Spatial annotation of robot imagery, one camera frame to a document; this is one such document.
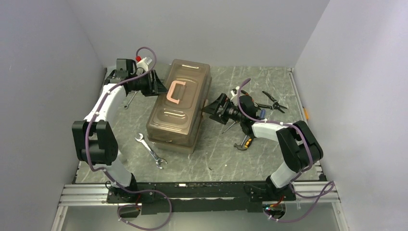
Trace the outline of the translucent brown tool box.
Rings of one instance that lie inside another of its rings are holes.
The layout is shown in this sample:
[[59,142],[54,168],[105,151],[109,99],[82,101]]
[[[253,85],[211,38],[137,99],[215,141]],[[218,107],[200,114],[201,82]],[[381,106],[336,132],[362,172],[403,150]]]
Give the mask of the translucent brown tool box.
[[147,138],[163,150],[194,152],[212,77],[210,65],[175,59],[146,124]]

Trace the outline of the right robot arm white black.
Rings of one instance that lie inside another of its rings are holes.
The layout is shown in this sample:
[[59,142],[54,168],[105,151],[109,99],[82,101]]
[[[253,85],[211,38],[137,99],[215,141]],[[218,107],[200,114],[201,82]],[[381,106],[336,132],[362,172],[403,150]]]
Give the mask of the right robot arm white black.
[[247,150],[255,138],[278,143],[283,163],[267,177],[265,186],[266,196],[276,200],[303,170],[309,169],[323,157],[322,148],[305,121],[300,120],[292,124],[270,123],[264,116],[264,104],[255,103],[246,93],[238,96],[237,100],[237,103],[234,103],[222,93],[202,111],[218,123],[226,124],[233,120],[241,126],[245,137],[241,144],[235,144],[238,150]]

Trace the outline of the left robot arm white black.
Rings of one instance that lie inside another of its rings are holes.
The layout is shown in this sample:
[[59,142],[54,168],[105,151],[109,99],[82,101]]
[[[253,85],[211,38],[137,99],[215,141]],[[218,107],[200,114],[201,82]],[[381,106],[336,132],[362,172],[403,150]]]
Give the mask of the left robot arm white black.
[[119,196],[126,202],[134,201],[139,192],[134,175],[120,161],[121,152],[110,121],[133,91],[146,97],[167,93],[154,66],[155,61],[150,57],[117,59],[116,68],[105,78],[102,93],[91,112],[72,125],[78,159],[86,162],[91,171],[104,172],[112,186],[120,188]]

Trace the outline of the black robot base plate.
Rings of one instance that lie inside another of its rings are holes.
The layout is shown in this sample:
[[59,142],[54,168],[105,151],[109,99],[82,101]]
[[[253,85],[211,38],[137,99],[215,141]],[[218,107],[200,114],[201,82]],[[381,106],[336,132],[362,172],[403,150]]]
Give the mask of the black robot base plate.
[[106,202],[138,204],[143,215],[172,212],[247,211],[262,212],[269,203],[295,201],[288,187],[272,190],[265,181],[210,181],[186,183],[138,183],[140,193],[131,194],[113,186]]

